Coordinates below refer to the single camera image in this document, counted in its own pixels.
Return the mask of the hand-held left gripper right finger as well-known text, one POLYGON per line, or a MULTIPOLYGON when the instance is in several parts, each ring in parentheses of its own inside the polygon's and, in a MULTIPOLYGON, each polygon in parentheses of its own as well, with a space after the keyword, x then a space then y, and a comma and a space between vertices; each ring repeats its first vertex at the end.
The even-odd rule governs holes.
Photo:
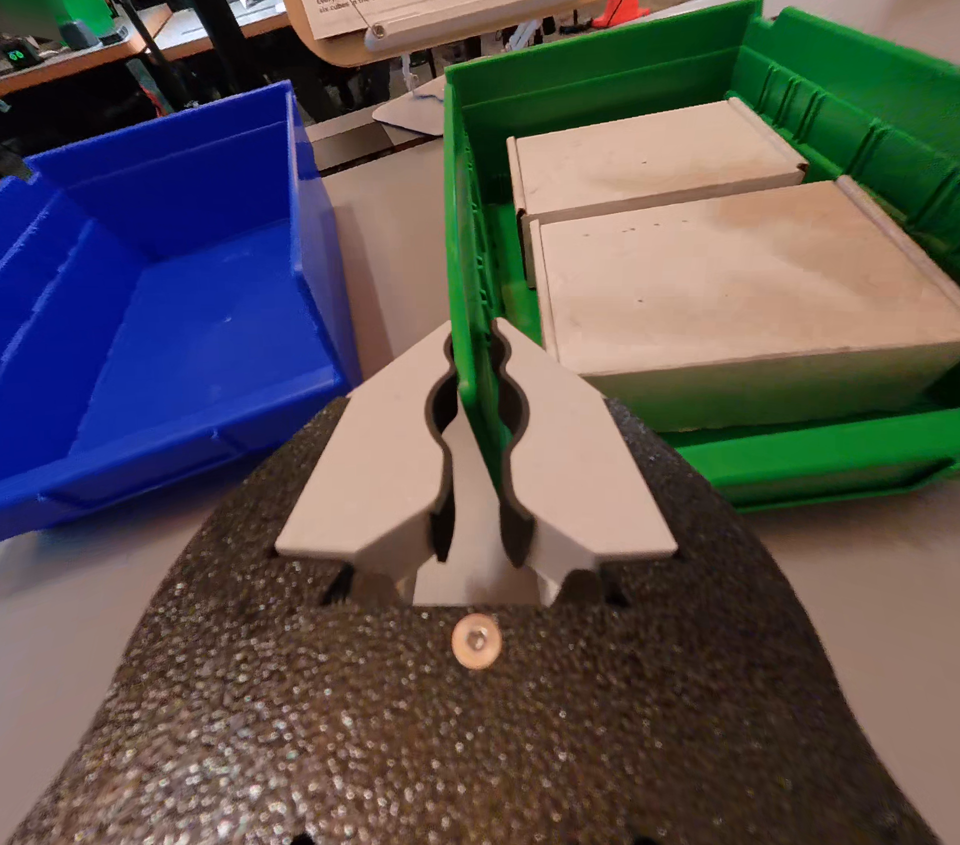
POLYGON ((490 331, 500 459, 500 534, 540 602, 603 601, 609 566, 674 556, 674 538, 604 395, 505 319, 490 331))

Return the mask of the blue plastic bin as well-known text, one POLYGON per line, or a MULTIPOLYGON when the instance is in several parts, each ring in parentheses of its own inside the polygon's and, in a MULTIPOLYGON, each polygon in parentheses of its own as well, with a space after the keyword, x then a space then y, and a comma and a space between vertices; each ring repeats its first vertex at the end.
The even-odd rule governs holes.
POLYGON ((1 538, 261 455, 361 382, 330 197, 274 83, 1 189, 1 538))

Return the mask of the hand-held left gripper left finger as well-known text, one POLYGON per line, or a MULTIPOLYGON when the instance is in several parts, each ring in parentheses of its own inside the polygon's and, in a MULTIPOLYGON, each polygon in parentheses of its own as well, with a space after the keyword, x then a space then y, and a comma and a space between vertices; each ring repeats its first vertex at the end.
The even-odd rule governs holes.
POLYGON ((340 563, 345 594, 357 602, 412 603, 419 570, 450 554, 455 494, 444 433, 457 413, 446 322, 350 392, 277 554, 340 563))

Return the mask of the white cardboard mailer box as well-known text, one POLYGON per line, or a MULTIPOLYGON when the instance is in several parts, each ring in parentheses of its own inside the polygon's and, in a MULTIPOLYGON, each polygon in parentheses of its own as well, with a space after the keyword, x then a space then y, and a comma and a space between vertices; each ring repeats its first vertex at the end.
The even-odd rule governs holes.
POLYGON ((527 286, 532 227, 797 186, 810 164, 738 97, 506 141, 527 286))
POLYGON ((958 286, 848 176, 531 224, 546 351, 654 431, 900 412, 958 365, 958 286))

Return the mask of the wooden table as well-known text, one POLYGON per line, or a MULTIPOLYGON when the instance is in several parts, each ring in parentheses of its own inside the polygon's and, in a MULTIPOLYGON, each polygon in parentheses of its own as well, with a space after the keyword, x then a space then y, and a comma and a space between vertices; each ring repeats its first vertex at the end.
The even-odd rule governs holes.
POLYGON ((3 74, 1 97, 6 99, 41 84, 55 82, 114 62, 126 61, 142 54, 147 48, 146 39, 140 35, 136 23, 125 11, 120 11, 116 24, 120 37, 112 44, 100 44, 79 51, 61 51, 43 60, 41 64, 3 74))

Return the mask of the green plastic bin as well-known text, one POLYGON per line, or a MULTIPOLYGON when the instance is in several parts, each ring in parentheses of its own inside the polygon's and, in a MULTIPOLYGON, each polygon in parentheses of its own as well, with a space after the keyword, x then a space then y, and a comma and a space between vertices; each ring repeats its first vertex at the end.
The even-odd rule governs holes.
MULTIPOLYGON (((494 486, 498 417, 490 326, 535 342, 507 138, 736 97, 807 159, 810 181, 849 174, 958 282, 956 64, 787 8, 739 0, 477 62, 448 73, 447 280, 459 394, 494 486)), ((739 511, 892 495, 957 479, 958 369, 917 404, 834 421, 664 433, 739 511)))

